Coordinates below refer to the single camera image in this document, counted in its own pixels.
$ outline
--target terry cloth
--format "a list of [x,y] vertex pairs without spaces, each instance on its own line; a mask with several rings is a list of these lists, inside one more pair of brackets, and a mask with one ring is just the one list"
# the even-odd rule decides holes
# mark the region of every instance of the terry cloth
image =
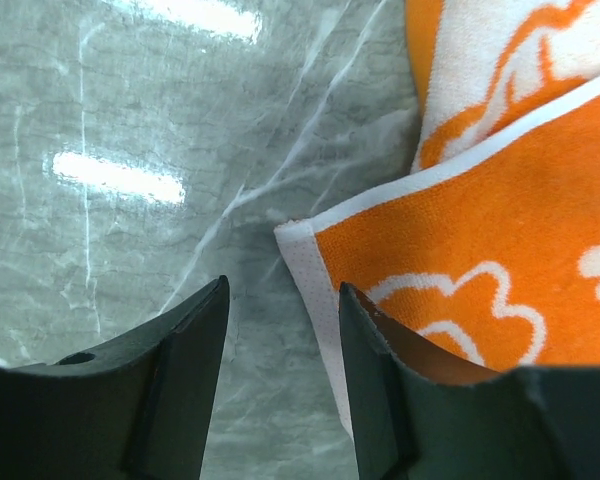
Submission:
[[410,175],[276,229],[351,433],[341,282],[495,370],[600,365],[600,0],[408,0]]

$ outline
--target folded towel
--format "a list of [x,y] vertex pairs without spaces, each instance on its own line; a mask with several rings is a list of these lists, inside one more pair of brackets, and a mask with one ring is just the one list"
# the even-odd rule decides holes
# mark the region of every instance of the folded towel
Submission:
[[350,430],[341,282],[477,364],[600,364],[600,0],[408,0],[412,174],[276,229]]

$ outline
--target marble countertop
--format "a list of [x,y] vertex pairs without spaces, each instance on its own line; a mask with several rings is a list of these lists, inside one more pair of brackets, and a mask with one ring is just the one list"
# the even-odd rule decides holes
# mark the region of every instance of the marble countertop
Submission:
[[351,479],[273,227],[407,170],[403,0],[0,0],[0,365],[226,274],[203,479]]

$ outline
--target orange towel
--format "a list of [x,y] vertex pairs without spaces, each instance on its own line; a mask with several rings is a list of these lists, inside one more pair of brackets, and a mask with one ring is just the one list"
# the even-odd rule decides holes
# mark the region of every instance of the orange towel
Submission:
[[337,289],[496,370],[600,364],[600,0],[408,0],[412,174],[276,229],[350,431]]

